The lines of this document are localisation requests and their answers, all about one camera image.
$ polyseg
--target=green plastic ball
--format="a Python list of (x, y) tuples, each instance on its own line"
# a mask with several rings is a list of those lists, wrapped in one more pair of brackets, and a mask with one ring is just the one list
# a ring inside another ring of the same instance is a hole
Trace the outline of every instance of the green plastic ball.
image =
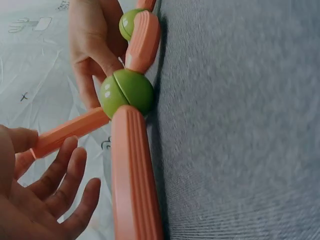
[(120, 69), (104, 80), (99, 98), (104, 113), (110, 119), (122, 105), (131, 105), (145, 116), (153, 105), (154, 88), (144, 75)]
[(135, 27), (135, 17), (138, 13), (145, 11), (145, 9), (137, 8), (131, 11), (126, 12), (122, 15), (119, 22), (119, 29), (122, 37), (127, 41), (130, 41), (132, 33), (134, 32)]

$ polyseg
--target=finger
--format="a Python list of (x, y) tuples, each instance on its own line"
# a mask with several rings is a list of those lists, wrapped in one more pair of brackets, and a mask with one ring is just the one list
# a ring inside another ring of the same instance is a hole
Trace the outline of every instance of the finger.
[(99, 38), (89, 43), (87, 54), (100, 65), (106, 77), (123, 68), (118, 57), (108, 48), (107, 43)]
[(100, 179), (91, 179), (84, 189), (79, 206), (73, 214), (62, 223), (70, 239), (75, 240), (87, 228), (92, 214), (98, 205), (100, 187)]
[(9, 197), (15, 172), (15, 150), (8, 128), (0, 125), (0, 199)]
[(82, 147), (75, 149), (61, 186), (45, 201), (47, 208), (56, 219), (60, 218), (74, 202), (85, 173), (86, 160), (86, 150)]
[(22, 153), (34, 147), (38, 140), (38, 131), (30, 130), (26, 128), (7, 128), (6, 131), (9, 134), (14, 152)]
[(30, 150), (15, 155), (14, 179), (18, 180), (35, 162)]
[(62, 178), (67, 172), (68, 164), (73, 151), (78, 145), (77, 137), (69, 137), (62, 144), (55, 160), (45, 171), (42, 177), (28, 186), (40, 200), (45, 200), (51, 196), (58, 188)]
[(92, 75), (74, 69), (80, 97), (87, 110), (100, 107)]

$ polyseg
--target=gray fabric surface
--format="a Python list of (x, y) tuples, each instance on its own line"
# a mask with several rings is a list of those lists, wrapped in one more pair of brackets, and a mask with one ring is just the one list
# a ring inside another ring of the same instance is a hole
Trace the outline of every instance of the gray fabric surface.
[(158, 0), (167, 239), (320, 239), (320, 1)]

